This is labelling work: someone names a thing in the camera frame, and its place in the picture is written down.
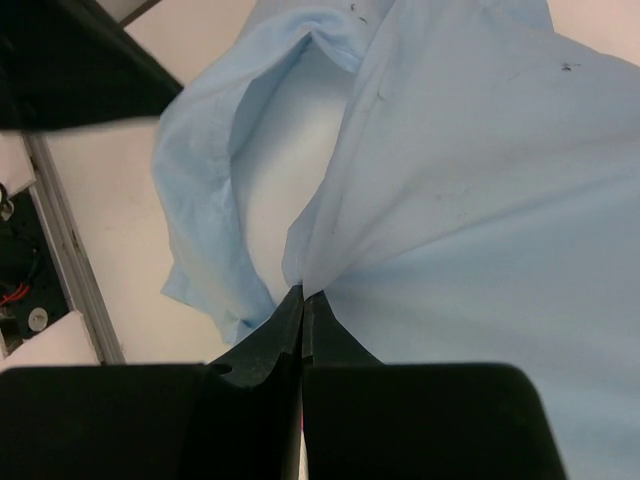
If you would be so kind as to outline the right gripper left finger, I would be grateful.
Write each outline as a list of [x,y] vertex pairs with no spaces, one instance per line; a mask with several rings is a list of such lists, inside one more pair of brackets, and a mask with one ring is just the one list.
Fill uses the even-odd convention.
[[1,376],[5,479],[294,479],[304,299],[209,364],[21,367]]

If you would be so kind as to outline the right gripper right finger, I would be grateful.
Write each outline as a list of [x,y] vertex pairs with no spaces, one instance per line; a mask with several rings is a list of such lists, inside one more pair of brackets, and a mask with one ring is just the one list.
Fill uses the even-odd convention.
[[563,479],[536,388],[500,363],[387,365],[304,305],[303,427],[312,479]]

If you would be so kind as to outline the light blue pillowcase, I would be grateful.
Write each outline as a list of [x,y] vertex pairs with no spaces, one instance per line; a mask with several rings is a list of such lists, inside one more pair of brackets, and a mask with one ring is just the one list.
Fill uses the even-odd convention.
[[523,369],[571,478],[637,478],[639,69],[543,1],[257,2],[159,123],[164,293],[232,343],[275,310],[232,163],[311,44],[354,81],[288,287],[383,361]]

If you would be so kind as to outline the white pillow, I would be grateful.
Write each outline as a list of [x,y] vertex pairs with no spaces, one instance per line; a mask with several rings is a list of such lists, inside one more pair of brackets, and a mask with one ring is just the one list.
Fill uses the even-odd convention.
[[275,90],[235,155],[232,184],[258,277],[278,303],[288,229],[324,178],[354,75],[309,45]]

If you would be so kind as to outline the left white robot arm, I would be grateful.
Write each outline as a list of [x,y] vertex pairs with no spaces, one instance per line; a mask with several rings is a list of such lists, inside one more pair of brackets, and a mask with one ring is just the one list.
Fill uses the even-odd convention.
[[1,128],[159,116],[181,84],[95,1],[1,4]]

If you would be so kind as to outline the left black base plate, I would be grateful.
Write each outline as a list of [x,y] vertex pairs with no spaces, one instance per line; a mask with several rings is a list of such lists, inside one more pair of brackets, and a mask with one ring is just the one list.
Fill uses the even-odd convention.
[[1,190],[1,355],[69,313],[31,195]]

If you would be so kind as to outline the aluminium front rail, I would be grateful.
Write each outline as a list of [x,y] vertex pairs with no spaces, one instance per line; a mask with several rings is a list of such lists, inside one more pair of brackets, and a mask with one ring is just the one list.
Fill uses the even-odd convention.
[[22,141],[35,174],[30,193],[46,232],[67,303],[82,314],[98,362],[102,365],[123,365],[126,363],[125,355],[47,142],[35,134],[24,134]]

